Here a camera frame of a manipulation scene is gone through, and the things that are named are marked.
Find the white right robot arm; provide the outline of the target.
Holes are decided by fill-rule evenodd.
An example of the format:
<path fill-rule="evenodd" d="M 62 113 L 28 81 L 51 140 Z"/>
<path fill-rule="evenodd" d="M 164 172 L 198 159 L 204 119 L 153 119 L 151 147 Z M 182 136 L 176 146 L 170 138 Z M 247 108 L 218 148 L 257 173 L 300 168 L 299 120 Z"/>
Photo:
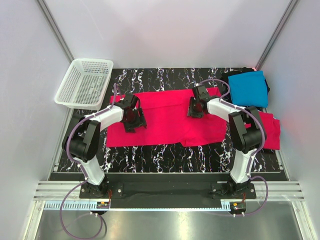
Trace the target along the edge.
<path fill-rule="evenodd" d="M 259 110 L 241 107 L 211 96 L 204 85 L 192 89 L 187 115 L 203 118 L 205 114 L 217 116 L 229 123 L 230 138 L 235 148 L 235 158 L 230 177 L 239 185 L 250 180 L 250 170 L 256 154 L 264 147 L 267 134 Z"/>

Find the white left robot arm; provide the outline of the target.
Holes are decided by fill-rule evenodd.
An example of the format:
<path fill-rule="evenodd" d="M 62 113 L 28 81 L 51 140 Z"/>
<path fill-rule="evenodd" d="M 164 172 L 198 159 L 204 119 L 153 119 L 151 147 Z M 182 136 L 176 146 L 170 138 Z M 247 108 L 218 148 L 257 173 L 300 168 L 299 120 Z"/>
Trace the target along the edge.
<path fill-rule="evenodd" d="M 126 133 L 147 127 L 141 100 L 136 95 L 130 93 L 118 102 L 115 100 L 98 112 L 72 117 L 63 139 L 67 157 L 81 168 L 85 182 L 92 186 L 100 186 L 105 179 L 97 159 L 100 133 L 116 123 L 122 123 Z"/>

